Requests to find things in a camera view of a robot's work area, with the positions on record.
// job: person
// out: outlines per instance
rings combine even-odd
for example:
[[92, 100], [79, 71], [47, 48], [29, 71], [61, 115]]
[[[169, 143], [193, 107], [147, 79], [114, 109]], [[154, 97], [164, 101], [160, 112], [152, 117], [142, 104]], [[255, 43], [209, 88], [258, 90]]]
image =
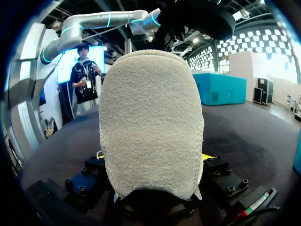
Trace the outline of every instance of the person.
[[95, 77], [101, 76], [102, 72], [94, 61], [88, 59], [88, 52], [87, 44], [82, 43], [78, 46], [78, 62], [72, 68], [70, 77], [81, 114], [99, 104]]

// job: checkered pattern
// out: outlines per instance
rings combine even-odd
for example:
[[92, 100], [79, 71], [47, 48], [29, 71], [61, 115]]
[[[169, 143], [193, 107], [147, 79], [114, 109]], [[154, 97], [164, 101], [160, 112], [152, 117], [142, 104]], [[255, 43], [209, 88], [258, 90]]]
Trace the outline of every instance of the checkered pattern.
[[212, 47], [208, 46], [189, 59], [190, 69], [214, 72], [214, 61]]
[[217, 44], [220, 72], [229, 72], [228, 55], [237, 52], [252, 51], [261, 53], [270, 59], [280, 59], [284, 69], [296, 72], [292, 47], [287, 41], [286, 33], [279, 29], [260, 29], [233, 35], [231, 39], [219, 41]]

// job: white pillar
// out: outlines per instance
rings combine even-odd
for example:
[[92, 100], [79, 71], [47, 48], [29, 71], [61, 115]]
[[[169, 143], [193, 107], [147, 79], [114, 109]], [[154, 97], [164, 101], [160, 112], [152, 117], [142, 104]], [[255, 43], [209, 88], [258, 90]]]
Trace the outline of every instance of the white pillar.
[[132, 52], [132, 42], [131, 39], [127, 39], [124, 41], [124, 52], [131, 53]]

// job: white fuzzy cover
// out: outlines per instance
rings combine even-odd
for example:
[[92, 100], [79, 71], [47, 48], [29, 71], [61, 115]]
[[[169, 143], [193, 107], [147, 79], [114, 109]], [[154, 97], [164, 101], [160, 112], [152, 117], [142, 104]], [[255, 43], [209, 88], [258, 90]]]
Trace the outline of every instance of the white fuzzy cover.
[[100, 97], [100, 143], [116, 193], [161, 189], [189, 199], [203, 171], [204, 119], [187, 63], [158, 50], [121, 57]]

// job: black cable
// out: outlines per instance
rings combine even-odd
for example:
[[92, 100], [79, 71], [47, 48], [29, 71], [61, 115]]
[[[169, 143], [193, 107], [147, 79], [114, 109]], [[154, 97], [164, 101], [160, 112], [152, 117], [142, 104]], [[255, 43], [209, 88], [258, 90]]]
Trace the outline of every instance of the black cable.
[[239, 225], [240, 223], [252, 218], [252, 217], [255, 217], [255, 216], [258, 216], [258, 215], [261, 215], [262, 213], [266, 213], [266, 212], [277, 212], [280, 208], [278, 206], [273, 206], [273, 207], [269, 207], [269, 208], [265, 208], [265, 209], [262, 209], [262, 210], [258, 210], [258, 211], [255, 211], [253, 213], [250, 213], [249, 215], [243, 217], [243, 218], [240, 218], [239, 220], [235, 221], [235, 222], [232, 222], [230, 224], [228, 224], [227, 226], [237, 226]]

